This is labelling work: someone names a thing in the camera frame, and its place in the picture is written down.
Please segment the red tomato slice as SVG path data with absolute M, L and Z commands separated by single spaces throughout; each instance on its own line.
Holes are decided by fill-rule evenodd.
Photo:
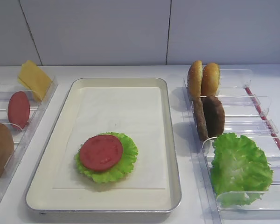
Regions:
M 80 149 L 80 161 L 90 170 L 106 171 L 116 165 L 123 155 L 123 145 L 113 135 L 89 138 Z
M 8 104 L 9 122 L 17 129 L 23 129 L 28 123 L 30 116 L 30 103 L 23 91 L 14 93 Z

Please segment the green lettuce leaf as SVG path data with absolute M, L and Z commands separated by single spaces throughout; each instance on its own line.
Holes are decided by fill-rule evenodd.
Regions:
M 222 207 L 250 205 L 273 182 L 264 151 L 248 137 L 225 133 L 213 142 L 210 179 Z
M 96 183 L 116 182 L 124 178 L 127 174 L 133 171 L 134 163 L 137 161 L 138 148 L 130 137 L 128 137 L 124 133 L 115 133 L 115 132 L 100 133 L 98 135 L 107 135 L 107 134 L 117 137 L 122 143 L 124 149 L 120 161 L 112 168 L 100 172 L 87 169 L 81 163 L 79 158 L 81 148 L 74 156 L 78 171 L 81 174 L 87 176 L 88 178 L 91 178 Z

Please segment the brown meat patty outer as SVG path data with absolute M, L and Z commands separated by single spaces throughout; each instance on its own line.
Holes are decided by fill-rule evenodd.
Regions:
M 204 117 L 203 104 L 202 104 L 201 99 L 194 98 L 193 106 L 194 106 L 194 116 L 196 119 L 198 136 L 199 136 L 200 141 L 204 142 L 209 137 L 208 137 L 206 120 Z

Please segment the brown meat patty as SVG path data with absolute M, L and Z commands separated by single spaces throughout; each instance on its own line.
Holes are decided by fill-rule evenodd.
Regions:
M 193 106 L 194 106 L 194 116 L 196 119 L 198 136 L 199 136 L 200 141 L 204 142 L 209 137 L 208 137 L 206 120 L 204 117 L 203 104 L 202 104 L 201 99 L 194 98 Z
M 217 137 L 224 132 L 225 113 L 221 101 L 215 96 L 203 100 L 203 112 L 209 137 Z

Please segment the brown meat patty inner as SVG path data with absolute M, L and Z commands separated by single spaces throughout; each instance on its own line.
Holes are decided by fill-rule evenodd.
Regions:
M 221 101 L 215 96 L 203 100 L 203 112 L 209 137 L 217 137 L 224 132 L 225 113 Z

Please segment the green lettuce leaf in rack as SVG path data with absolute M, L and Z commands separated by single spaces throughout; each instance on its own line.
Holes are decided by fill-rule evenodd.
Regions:
M 225 133 L 213 142 L 210 179 L 222 207 L 250 205 L 273 182 L 264 151 L 248 137 Z

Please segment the red tomato slice in rack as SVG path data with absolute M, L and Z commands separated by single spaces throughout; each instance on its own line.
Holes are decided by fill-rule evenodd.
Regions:
M 17 129 L 23 129 L 28 123 L 30 116 L 30 103 L 23 91 L 14 93 L 8 104 L 9 122 Z

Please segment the white paper tray liner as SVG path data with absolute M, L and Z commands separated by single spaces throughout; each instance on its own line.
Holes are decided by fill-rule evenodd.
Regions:
M 60 165 L 55 188 L 84 189 L 92 180 L 77 171 L 74 155 L 90 137 L 116 132 L 129 136 L 138 148 L 133 171 L 116 182 L 116 189 L 164 189 L 166 144 L 161 91 L 157 87 L 82 88 L 64 108 Z

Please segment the bun half outer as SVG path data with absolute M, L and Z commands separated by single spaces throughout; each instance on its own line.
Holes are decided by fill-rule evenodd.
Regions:
M 203 78 L 203 66 L 201 60 L 192 63 L 188 71 L 188 90 L 192 98 L 201 96 L 201 83 Z

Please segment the bun half inner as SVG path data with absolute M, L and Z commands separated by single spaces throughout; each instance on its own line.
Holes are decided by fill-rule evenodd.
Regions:
M 209 63 L 203 68 L 201 96 L 214 96 L 220 82 L 220 68 L 216 63 Z

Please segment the clear acrylic right food rack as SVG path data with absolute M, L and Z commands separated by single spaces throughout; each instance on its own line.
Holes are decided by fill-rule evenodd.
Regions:
M 280 223 L 280 136 L 271 99 L 251 91 L 248 69 L 221 69 L 204 87 L 188 76 L 183 92 L 206 224 Z

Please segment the clear acrylic food rack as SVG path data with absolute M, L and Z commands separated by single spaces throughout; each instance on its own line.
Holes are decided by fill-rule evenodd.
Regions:
M 14 141 L 14 152 L 7 160 L 3 175 L 0 177 L 0 203 L 57 89 L 58 82 L 56 78 L 51 77 L 51 79 L 52 83 L 42 101 L 35 100 L 32 91 L 22 85 L 0 84 L 0 123 L 10 130 Z M 24 128 L 10 123 L 7 115 L 9 100 L 13 94 L 19 91 L 26 94 L 30 104 L 28 124 Z
M 183 92 L 206 224 L 280 223 L 280 136 L 271 99 L 251 91 L 248 69 L 221 69 L 204 87 L 188 76 Z

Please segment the cream metal tray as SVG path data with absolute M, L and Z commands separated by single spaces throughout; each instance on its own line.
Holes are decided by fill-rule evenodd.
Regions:
M 28 207 L 166 213 L 181 197 L 166 82 L 73 82 L 28 188 Z

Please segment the clear acrylic left food rack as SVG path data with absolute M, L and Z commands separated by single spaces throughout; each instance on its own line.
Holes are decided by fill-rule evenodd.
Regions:
M 14 152 L 7 160 L 3 175 L 0 177 L 0 203 L 57 89 L 58 82 L 56 78 L 51 77 L 51 79 L 52 83 L 42 101 L 35 100 L 32 91 L 22 85 L 0 84 L 0 123 L 10 130 L 14 141 Z M 7 115 L 9 100 L 13 94 L 19 91 L 26 94 L 30 104 L 28 124 L 24 128 L 10 123 Z

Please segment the red rail strip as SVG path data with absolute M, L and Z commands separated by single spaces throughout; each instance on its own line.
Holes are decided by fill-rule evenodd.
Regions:
M 267 119 L 266 115 L 262 112 L 262 108 L 260 106 L 260 103 L 257 101 L 256 99 L 256 96 L 254 96 L 250 90 L 249 87 L 245 87 L 244 88 L 246 93 L 249 95 L 249 96 L 252 96 L 252 101 L 254 103 L 254 106 L 259 114 L 259 116 L 261 117 L 261 119 L 266 123 L 266 126 L 270 132 L 270 135 L 272 136 L 276 146 L 278 147 L 279 151 L 280 151 L 280 139 L 279 137 L 277 136 L 277 134 L 274 132 L 273 130 L 273 126 L 272 124 L 269 122 L 269 120 Z

